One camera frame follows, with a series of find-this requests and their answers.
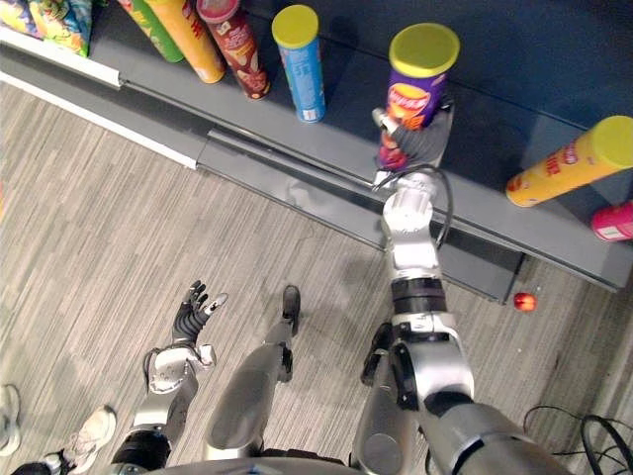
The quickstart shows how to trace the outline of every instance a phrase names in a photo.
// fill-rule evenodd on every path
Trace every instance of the chip bag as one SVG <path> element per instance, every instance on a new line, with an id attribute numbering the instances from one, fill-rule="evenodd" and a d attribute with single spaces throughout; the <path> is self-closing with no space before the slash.
<path id="1" fill-rule="evenodd" d="M 45 41 L 88 55 L 91 0 L 29 0 L 31 15 Z"/>
<path id="2" fill-rule="evenodd" d="M 0 0 L 0 20 L 16 32 L 41 38 L 27 0 Z"/>

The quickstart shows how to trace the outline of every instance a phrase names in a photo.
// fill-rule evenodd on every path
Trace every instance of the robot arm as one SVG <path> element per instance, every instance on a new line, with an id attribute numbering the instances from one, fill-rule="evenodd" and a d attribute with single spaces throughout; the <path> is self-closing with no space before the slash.
<path id="1" fill-rule="evenodd" d="M 145 356 L 147 394 L 108 474 L 129 475 L 163 468 L 182 435 L 187 411 L 198 391 L 196 373 L 216 364 L 212 346 L 196 347 L 198 334 L 227 298 L 220 294 L 203 307 L 208 297 L 204 291 L 205 285 L 200 281 L 192 284 L 176 315 L 172 343 Z"/>
<path id="2" fill-rule="evenodd" d="M 451 112 L 439 111 L 422 133 L 382 111 L 374 119 L 409 156 L 435 163 L 446 146 Z M 569 474 L 496 409 L 477 404 L 473 374 L 448 313 L 437 249 L 429 232 L 436 194 L 432 167 L 393 175 L 383 212 L 394 316 L 389 361 L 396 403 L 413 411 L 430 453 L 445 474 Z M 389 177 L 381 180 L 385 183 Z"/>

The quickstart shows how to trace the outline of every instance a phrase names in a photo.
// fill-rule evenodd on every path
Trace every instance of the sneaker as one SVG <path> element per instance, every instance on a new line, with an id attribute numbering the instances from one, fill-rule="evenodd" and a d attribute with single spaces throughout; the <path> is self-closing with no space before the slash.
<path id="1" fill-rule="evenodd" d="M 15 386 L 7 384 L 0 386 L 0 424 L 4 424 L 7 431 L 7 443 L 0 448 L 0 457 L 7 457 L 20 446 L 20 428 L 18 415 L 20 414 L 20 394 Z"/>
<path id="2" fill-rule="evenodd" d="M 78 433 L 70 437 L 70 445 L 64 449 L 63 456 L 72 468 L 71 474 L 84 473 L 95 460 L 97 453 L 115 434 L 117 416 L 108 406 L 97 409 Z"/>

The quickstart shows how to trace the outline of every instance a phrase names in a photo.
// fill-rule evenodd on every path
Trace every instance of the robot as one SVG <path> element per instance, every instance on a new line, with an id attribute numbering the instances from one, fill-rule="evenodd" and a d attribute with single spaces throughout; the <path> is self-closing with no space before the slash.
<path id="1" fill-rule="evenodd" d="M 277 382 L 292 378 L 292 337 L 299 328 L 299 289 L 284 291 L 283 312 L 264 342 L 232 375 L 205 433 L 203 461 L 165 468 L 198 389 L 197 373 L 216 364 L 213 348 L 196 346 L 226 294 L 205 305 L 195 282 L 180 306 L 172 343 L 144 360 L 147 395 L 107 475 L 301 474 L 406 475 L 415 438 L 426 438 L 443 474 L 569 475 L 543 448 L 491 406 L 474 401 L 473 374 L 448 311 L 437 250 L 452 215 L 450 186 L 437 164 L 450 134 L 453 107 L 443 105 L 423 132 L 406 130 L 382 110 L 373 113 L 411 158 L 398 172 L 379 171 L 388 190 L 383 210 L 394 312 L 376 331 L 361 380 L 371 386 L 348 464 L 301 450 L 264 447 Z M 429 225 L 438 185 L 449 197 L 437 240 Z"/>

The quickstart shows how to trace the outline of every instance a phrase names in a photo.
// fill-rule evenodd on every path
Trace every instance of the pink can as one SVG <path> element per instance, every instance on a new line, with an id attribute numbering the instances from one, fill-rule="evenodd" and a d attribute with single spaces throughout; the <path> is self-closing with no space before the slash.
<path id="1" fill-rule="evenodd" d="M 615 241 L 633 238 L 633 201 L 596 211 L 591 228 L 602 240 Z"/>

